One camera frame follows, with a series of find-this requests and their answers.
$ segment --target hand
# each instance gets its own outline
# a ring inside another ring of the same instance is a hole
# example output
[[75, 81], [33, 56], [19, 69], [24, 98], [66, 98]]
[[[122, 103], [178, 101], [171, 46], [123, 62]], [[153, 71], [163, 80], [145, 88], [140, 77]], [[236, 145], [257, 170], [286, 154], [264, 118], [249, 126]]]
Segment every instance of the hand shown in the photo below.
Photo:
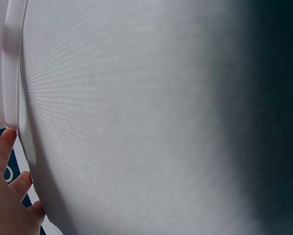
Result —
[[29, 172], [23, 172], [7, 185], [4, 172], [17, 134], [5, 130], [0, 137], [0, 235], [39, 235], [45, 212], [40, 201], [26, 208], [21, 202], [32, 185]]

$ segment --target dark background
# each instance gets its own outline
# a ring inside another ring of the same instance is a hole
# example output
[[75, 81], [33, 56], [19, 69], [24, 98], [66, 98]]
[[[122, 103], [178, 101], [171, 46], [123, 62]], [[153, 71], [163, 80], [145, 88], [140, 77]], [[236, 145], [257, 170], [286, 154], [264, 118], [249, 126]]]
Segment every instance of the dark background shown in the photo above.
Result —
[[[10, 156], [10, 159], [9, 159], [9, 162], [8, 162], [8, 165], [10, 166], [10, 168], [12, 169], [13, 171], [13, 180], [15, 180], [19, 174], [20, 174], [20, 171], [19, 171], [19, 168], [18, 168], [18, 165], [17, 165], [17, 161], [16, 161], [16, 157], [15, 157], [15, 153], [14, 151], [12, 152], [11, 156]], [[9, 170], [7, 170], [4, 174], [4, 177], [5, 179], [9, 179], [10, 178], [10, 172]], [[26, 206], [26, 207], [29, 207], [31, 206], [31, 201], [28, 197], [28, 195], [24, 198], [24, 201], [23, 201], [23, 204]], [[45, 235], [45, 232], [43, 231], [43, 229], [41, 228], [41, 235]]]

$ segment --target white mesh fabric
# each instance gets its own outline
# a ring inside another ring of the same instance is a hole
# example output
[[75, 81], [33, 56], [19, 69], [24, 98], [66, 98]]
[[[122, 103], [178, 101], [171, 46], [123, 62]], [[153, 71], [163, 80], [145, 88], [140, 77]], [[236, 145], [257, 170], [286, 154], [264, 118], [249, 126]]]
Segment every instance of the white mesh fabric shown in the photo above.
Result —
[[266, 234], [275, 207], [260, 217], [253, 185], [284, 152], [257, 125], [271, 116], [251, 15], [238, 0], [29, 1], [19, 129], [64, 234]]

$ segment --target finger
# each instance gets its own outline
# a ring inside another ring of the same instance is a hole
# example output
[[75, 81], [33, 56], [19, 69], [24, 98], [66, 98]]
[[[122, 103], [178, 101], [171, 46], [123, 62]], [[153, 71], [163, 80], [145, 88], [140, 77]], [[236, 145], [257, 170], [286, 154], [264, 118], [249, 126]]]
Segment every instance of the finger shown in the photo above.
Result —
[[0, 171], [5, 173], [9, 156], [13, 149], [17, 134], [13, 130], [6, 129], [0, 136]]
[[20, 202], [23, 201], [31, 185], [32, 179], [30, 172], [28, 171], [24, 171], [23, 173], [21, 173], [16, 180], [9, 184], [9, 186], [16, 192], [16, 197], [19, 199]]
[[35, 216], [35, 218], [38, 220], [40, 225], [43, 223], [45, 218], [45, 211], [42, 207], [42, 204], [40, 201], [36, 201], [32, 206], [27, 208], [30, 213]]

